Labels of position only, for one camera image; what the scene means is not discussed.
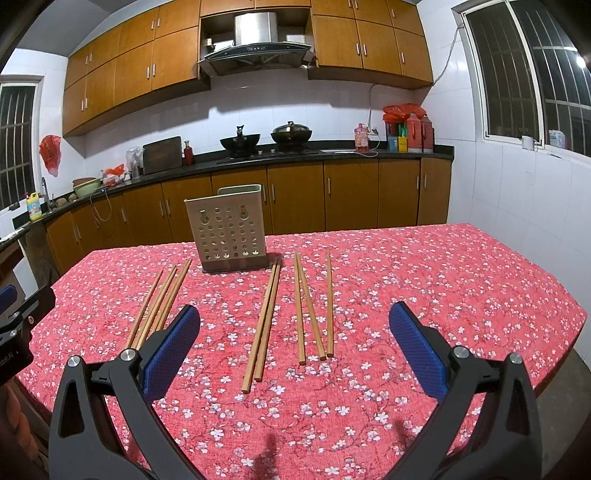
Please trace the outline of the wooden chopstick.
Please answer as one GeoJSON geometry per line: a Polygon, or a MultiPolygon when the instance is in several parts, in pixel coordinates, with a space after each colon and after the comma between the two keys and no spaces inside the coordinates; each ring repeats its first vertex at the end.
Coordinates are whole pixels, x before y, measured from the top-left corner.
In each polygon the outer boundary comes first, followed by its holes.
{"type": "Polygon", "coordinates": [[[156,317],[160,312],[161,305],[164,302],[164,299],[171,287],[172,281],[174,280],[177,272],[177,267],[174,266],[168,275],[166,276],[165,280],[158,284],[156,287],[151,300],[148,304],[148,307],[145,311],[143,319],[140,323],[139,329],[137,331],[137,335],[133,342],[132,347],[139,349],[146,341],[148,334],[154,328],[154,324],[156,322],[156,317]]]}
{"type": "Polygon", "coordinates": [[[295,314],[297,315],[297,358],[298,364],[304,366],[307,363],[304,344],[304,319],[303,308],[301,308],[301,275],[298,255],[294,254],[294,303],[295,314]]]}
{"type": "Polygon", "coordinates": [[[134,342],[134,340],[135,340],[135,337],[136,337],[136,335],[137,335],[137,331],[138,331],[138,329],[139,329],[140,323],[141,323],[141,321],[142,321],[142,319],[143,319],[143,316],[144,316],[144,314],[145,314],[145,311],[146,311],[146,309],[147,309],[147,307],[148,307],[148,304],[149,304],[149,302],[150,302],[150,300],[151,300],[151,297],[152,297],[152,295],[153,295],[153,293],[154,293],[154,291],[155,291],[156,287],[157,287],[157,286],[158,286],[158,284],[159,284],[159,281],[160,281],[160,278],[161,278],[161,276],[162,276],[162,273],[163,273],[163,270],[161,270],[161,271],[160,271],[160,272],[159,272],[159,273],[158,273],[158,274],[155,276],[155,278],[154,278],[154,280],[153,280],[153,282],[152,282],[152,284],[151,284],[151,286],[150,286],[150,288],[149,288],[149,290],[148,290],[148,293],[145,295],[145,297],[144,297],[144,299],[143,299],[143,301],[142,301],[142,304],[141,304],[141,307],[140,307],[140,309],[139,309],[139,312],[138,312],[138,314],[137,314],[137,315],[136,315],[136,317],[135,317],[135,320],[134,320],[133,326],[132,326],[132,328],[131,328],[131,330],[130,330],[130,333],[129,333],[129,336],[128,336],[128,338],[127,338],[127,341],[126,341],[126,344],[125,344],[125,347],[124,347],[125,349],[127,349],[127,348],[131,348],[131,347],[132,347],[132,345],[133,345],[133,342],[134,342]]]}
{"type": "Polygon", "coordinates": [[[155,327],[154,327],[154,332],[156,331],[160,331],[163,329],[165,322],[168,318],[169,312],[172,308],[172,305],[178,295],[178,292],[180,290],[180,287],[186,277],[186,274],[188,273],[189,267],[191,265],[192,260],[191,259],[187,259],[182,268],[180,273],[178,274],[177,278],[174,280],[174,282],[172,283],[172,286],[170,288],[170,291],[167,293],[165,299],[164,299],[164,303],[163,306],[161,308],[161,311],[158,313],[157,317],[156,317],[156,322],[155,322],[155,327]]]}
{"type": "Polygon", "coordinates": [[[260,339],[262,338],[262,335],[263,335],[263,326],[264,326],[264,321],[266,320],[266,310],[267,310],[267,307],[269,306],[269,302],[270,302],[271,288],[273,288],[273,281],[274,281],[274,278],[276,278],[276,268],[277,268],[277,262],[274,262],[273,267],[271,267],[271,271],[270,271],[270,280],[266,286],[266,293],[264,294],[264,297],[263,297],[263,304],[260,307],[259,320],[257,321],[257,325],[256,325],[256,333],[253,336],[252,347],[250,348],[250,352],[249,352],[249,361],[246,364],[245,375],[243,376],[243,380],[242,380],[242,393],[243,394],[249,393],[250,387],[252,387],[253,371],[254,371],[254,368],[256,367],[257,355],[259,354],[260,339]]]}
{"type": "Polygon", "coordinates": [[[327,333],[328,333],[328,343],[327,343],[327,356],[329,358],[334,357],[334,292],[332,292],[332,256],[331,252],[327,251],[327,298],[328,298],[328,306],[327,306],[327,333]]]}
{"type": "Polygon", "coordinates": [[[297,269],[301,276],[301,285],[304,288],[304,298],[308,306],[308,315],[310,315],[311,318],[311,327],[312,331],[314,332],[315,344],[317,345],[318,359],[324,361],[327,358],[327,353],[325,353],[325,346],[324,343],[322,343],[321,329],[318,326],[317,316],[315,316],[315,308],[314,303],[312,303],[311,300],[310,288],[308,288],[308,280],[304,274],[303,263],[301,263],[301,257],[298,253],[295,255],[295,262],[297,262],[297,269]]]}
{"type": "Polygon", "coordinates": [[[266,365],[267,345],[269,344],[270,327],[271,322],[273,322],[274,304],[276,303],[276,291],[277,286],[279,286],[280,280],[280,269],[281,260],[280,257],[277,257],[276,265],[274,266],[273,270],[273,282],[271,283],[270,287],[270,298],[267,301],[266,305],[266,318],[264,318],[263,333],[259,342],[259,351],[257,352],[256,366],[254,366],[253,378],[256,380],[256,382],[263,381],[263,371],[264,366],[266,365]]]}

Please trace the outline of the yellow detergent bottle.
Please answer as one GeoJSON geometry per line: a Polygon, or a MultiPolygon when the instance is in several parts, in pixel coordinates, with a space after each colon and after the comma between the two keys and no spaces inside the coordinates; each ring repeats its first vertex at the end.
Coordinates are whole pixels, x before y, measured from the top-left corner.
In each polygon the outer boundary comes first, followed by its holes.
{"type": "Polygon", "coordinates": [[[40,196],[37,192],[28,193],[26,195],[26,206],[29,220],[31,222],[37,221],[42,217],[40,196]]]}

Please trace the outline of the green basin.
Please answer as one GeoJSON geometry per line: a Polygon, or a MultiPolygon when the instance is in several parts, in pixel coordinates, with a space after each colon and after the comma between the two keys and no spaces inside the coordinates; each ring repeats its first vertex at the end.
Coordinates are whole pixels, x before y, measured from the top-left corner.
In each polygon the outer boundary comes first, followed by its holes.
{"type": "Polygon", "coordinates": [[[72,185],[74,194],[82,199],[89,197],[101,187],[101,179],[92,177],[78,178],[72,181],[72,185]]]}

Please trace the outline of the black countertop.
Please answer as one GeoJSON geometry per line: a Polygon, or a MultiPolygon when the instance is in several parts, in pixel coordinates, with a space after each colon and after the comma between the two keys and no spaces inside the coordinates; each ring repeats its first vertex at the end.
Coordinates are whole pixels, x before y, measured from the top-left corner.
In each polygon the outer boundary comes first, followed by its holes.
{"type": "Polygon", "coordinates": [[[215,152],[213,154],[204,154],[198,156],[197,162],[191,166],[175,168],[156,174],[144,175],[135,180],[123,182],[115,187],[100,189],[94,192],[87,199],[75,200],[51,212],[45,213],[38,221],[27,222],[23,224],[16,231],[15,236],[17,239],[23,240],[26,236],[30,235],[34,229],[46,232],[48,223],[63,213],[87,204],[93,205],[99,199],[109,194],[115,195],[118,193],[123,193],[132,188],[148,186],[152,183],[163,183],[169,180],[184,179],[207,173],[228,172],[235,169],[252,169],[259,166],[283,165],[287,163],[302,163],[307,161],[325,161],[329,159],[358,160],[362,158],[421,159],[423,157],[446,158],[451,160],[453,163],[455,159],[455,149],[452,146],[438,145],[436,146],[433,153],[395,153],[388,152],[383,148],[378,148],[366,154],[360,154],[349,150],[324,150],[322,148],[315,150],[308,149],[297,153],[283,153],[267,150],[266,152],[252,156],[249,159],[228,158],[222,156],[222,154],[219,152],[215,152]]]}

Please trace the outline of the red bag on counter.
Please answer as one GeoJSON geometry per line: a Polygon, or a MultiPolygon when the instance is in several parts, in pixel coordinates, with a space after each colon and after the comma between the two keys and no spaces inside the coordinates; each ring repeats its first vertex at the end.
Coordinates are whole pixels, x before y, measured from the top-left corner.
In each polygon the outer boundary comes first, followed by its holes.
{"type": "Polygon", "coordinates": [[[102,185],[110,187],[121,183],[125,179],[126,168],[124,164],[119,164],[113,168],[107,168],[102,174],[102,185]]]}

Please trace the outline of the dark cutting board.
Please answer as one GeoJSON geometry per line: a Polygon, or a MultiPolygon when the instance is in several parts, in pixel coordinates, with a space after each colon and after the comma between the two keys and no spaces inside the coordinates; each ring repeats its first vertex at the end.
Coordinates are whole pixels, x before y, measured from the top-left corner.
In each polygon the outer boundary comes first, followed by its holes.
{"type": "Polygon", "coordinates": [[[143,174],[149,175],[182,166],[181,137],[175,136],[143,146],[143,174]]]}

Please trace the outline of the left window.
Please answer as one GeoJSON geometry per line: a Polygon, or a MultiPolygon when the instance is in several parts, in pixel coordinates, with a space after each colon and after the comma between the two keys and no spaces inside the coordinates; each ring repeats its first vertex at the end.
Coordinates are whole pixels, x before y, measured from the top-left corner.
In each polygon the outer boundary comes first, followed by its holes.
{"type": "Polygon", "coordinates": [[[0,171],[1,209],[18,207],[35,190],[33,82],[1,83],[0,171]]]}

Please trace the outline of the red bottle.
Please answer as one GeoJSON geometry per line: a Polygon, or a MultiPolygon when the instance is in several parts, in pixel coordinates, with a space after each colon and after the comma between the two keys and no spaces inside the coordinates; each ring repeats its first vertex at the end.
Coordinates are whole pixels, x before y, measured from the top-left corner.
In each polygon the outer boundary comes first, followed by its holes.
{"type": "Polygon", "coordinates": [[[190,142],[188,140],[184,141],[183,163],[186,166],[190,166],[194,163],[193,150],[192,150],[192,147],[190,146],[190,142]]]}

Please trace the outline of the wooden cabinets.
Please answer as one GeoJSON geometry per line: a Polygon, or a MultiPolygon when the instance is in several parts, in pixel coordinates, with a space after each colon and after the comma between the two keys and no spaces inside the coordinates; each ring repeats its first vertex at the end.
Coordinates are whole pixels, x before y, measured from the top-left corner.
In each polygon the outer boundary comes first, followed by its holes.
{"type": "Polygon", "coordinates": [[[433,84],[418,8],[406,1],[170,1],[105,30],[68,58],[62,133],[205,91],[211,78],[304,68],[311,80],[433,84]]]}
{"type": "Polygon", "coordinates": [[[259,183],[266,234],[444,224],[449,159],[329,159],[201,174],[109,194],[46,227],[60,274],[94,250],[189,242],[185,201],[259,183]]]}

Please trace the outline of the white cup on sill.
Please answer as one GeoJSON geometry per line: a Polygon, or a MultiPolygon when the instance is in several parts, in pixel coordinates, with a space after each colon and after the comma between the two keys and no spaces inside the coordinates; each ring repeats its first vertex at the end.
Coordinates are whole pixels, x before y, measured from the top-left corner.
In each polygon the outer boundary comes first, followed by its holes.
{"type": "Polygon", "coordinates": [[[535,140],[530,136],[522,137],[522,148],[527,151],[534,151],[536,147],[535,140]]]}

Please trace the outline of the lower wooden cabinets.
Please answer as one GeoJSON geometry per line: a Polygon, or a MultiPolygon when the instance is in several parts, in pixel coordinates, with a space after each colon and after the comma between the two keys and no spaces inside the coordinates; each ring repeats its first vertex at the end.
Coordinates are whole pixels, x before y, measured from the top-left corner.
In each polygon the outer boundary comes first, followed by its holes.
{"type": "Polygon", "coordinates": [[[185,201],[259,183],[266,234],[444,224],[449,159],[329,159],[201,174],[109,194],[46,227],[60,274],[94,250],[189,242],[185,201]]]}

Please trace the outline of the red thermos jugs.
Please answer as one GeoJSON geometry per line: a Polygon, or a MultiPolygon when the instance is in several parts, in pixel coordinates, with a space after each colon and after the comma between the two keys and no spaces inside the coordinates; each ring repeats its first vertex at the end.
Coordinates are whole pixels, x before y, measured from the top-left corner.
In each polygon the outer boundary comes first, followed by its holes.
{"type": "Polygon", "coordinates": [[[427,114],[419,117],[411,113],[406,120],[407,146],[410,153],[434,152],[434,129],[427,114]]]}

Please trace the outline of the black lidded wok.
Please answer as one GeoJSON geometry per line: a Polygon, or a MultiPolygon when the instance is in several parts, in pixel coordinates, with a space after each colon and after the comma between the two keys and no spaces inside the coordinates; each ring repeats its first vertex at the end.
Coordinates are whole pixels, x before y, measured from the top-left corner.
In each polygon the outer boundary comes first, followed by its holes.
{"type": "Polygon", "coordinates": [[[274,128],[270,133],[273,142],[276,143],[280,151],[284,152],[304,150],[311,135],[312,131],[308,126],[294,123],[294,121],[288,121],[287,124],[274,128]]]}

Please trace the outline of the pink bottle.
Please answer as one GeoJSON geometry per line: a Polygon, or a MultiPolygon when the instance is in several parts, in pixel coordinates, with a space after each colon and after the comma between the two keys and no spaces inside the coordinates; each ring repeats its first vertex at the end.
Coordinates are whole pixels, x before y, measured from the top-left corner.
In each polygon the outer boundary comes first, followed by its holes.
{"type": "Polygon", "coordinates": [[[359,123],[353,132],[355,136],[355,148],[358,153],[367,153],[370,150],[369,147],[369,129],[368,126],[359,123]]]}

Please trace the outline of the red plastic bag on wall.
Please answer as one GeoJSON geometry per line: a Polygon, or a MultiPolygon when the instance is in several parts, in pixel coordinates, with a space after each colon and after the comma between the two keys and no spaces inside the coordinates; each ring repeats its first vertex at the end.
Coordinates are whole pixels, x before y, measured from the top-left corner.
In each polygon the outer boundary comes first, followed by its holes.
{"type": "Polygon", "coordinates": [[[47,173],[57,178],[61,162],[61,137],[53,134],[44,136],[39,144],[39,154],[47,173]]]}

